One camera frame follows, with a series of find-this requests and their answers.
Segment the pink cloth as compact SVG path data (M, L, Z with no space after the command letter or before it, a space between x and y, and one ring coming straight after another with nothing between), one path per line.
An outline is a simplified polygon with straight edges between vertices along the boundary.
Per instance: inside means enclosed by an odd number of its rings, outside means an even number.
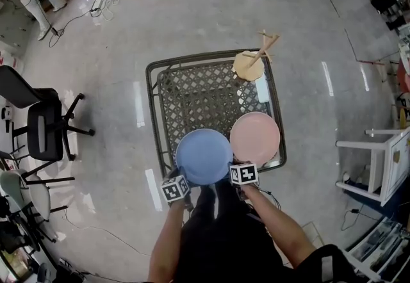
M410 75L407 74L402 60L398 64L397 81L402 93L410 93Z

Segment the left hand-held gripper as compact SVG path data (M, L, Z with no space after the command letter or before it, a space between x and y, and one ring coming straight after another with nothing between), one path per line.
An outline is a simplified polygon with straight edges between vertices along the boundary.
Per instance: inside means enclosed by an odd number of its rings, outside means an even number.
M186 209L192 208L190 186L178 168L173 169L165 176L161 184L161 192L169 206L178 200L183 200Z

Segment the person's left forearm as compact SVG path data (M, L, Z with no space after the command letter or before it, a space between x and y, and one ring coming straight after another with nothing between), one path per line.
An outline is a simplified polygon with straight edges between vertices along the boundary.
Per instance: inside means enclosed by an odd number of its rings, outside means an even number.
M181 240L190 228L183 224L185 201L173 202L168 210L164 226L152 250L149 264L150 283L170 283L173 281L179 264Z

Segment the black office chair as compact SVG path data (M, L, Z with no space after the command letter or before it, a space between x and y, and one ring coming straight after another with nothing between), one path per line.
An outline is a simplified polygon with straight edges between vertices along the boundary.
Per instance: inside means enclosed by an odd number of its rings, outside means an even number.
M41 161L60 161L67 153L69 160L76 156L70 153L67 133L69 131L93 136L95 131L78 129L69 124L74 118L74 109L85 95L79 93L66 114L62 102L53 88L33 88L12 67L0 67L0 96L19 109L28 108L27 124L13 130L13 136L25 134L28 154Z

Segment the person's black clothing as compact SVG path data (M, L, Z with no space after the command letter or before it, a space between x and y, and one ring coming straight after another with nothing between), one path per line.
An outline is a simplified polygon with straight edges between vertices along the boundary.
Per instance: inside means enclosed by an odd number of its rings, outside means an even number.
M201 188L181 233L173 283L358 283L341 250L326 245L297 267L283 264L259 216L228 181Z

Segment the person's right forearm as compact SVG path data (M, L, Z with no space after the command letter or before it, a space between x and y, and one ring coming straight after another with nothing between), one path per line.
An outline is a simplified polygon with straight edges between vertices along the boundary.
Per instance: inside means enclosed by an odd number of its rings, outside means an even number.
M297 268L316 250L301 226L275 207L254 185L242 185L241 189L254 206L276 245L293 268Z

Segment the pink big plate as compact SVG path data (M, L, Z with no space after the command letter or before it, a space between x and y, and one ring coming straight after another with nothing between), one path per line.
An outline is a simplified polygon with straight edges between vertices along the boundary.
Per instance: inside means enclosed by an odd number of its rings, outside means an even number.
M262 112L242 115L230 132L230 144L238 161L258 167L269 162L280 146L281 134L275 120Z

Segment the dark wicker glass-top table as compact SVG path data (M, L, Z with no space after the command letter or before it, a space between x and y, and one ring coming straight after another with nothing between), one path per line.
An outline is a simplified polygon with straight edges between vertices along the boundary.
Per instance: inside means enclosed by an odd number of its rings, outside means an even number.
M263 58L268 100L260 102L254 82L239 78L234 57L240 50L192 54L155 61L145 77L156 154L161 176L175 167L183 137L196 129L214 129L225 137L234 123L253 111L265 113L284 134L279 98L268 58Z

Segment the wooden mug tree stand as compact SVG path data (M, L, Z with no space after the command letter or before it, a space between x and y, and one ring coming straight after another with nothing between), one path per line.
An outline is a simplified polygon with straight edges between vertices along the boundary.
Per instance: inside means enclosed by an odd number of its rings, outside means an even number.
M265 30L258 33L263 36L263 45L259 51L257 53L242 51L234 57L233 70L239 78L246 81L255 81L263 75L265 71L263 60L267 59L268 63L272 62L268 50L280 37L278 34L269 35Z

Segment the white shell chair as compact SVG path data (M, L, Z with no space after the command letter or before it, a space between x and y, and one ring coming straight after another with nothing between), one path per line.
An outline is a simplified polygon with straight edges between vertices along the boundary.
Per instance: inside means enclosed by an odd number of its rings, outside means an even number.
M51 194L46 184L37 174L25 182L22 175L26 171L9 170L0 173L0 191L10 203L10 212L23 213L25 216L39 216L48 221L52 213L66 211L68 206L52 208Z

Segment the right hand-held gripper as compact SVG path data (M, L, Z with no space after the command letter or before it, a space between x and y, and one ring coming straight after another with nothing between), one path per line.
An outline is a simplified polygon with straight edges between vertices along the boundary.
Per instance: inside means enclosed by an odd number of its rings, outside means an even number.
M247 200L242 191L244 185L258 185L258 171L254 163L231 165L229 167L229 181L234 186L240 200Z

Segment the white side table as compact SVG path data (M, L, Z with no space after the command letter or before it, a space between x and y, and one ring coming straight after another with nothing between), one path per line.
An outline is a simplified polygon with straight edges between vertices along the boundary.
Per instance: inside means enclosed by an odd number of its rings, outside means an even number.
M337 141L336 146L370 151L369 181L366 188L338 181L336 186L385 206L406 180L410 170L410 127L405 129L370 129L370 136L389 135L385 142Z

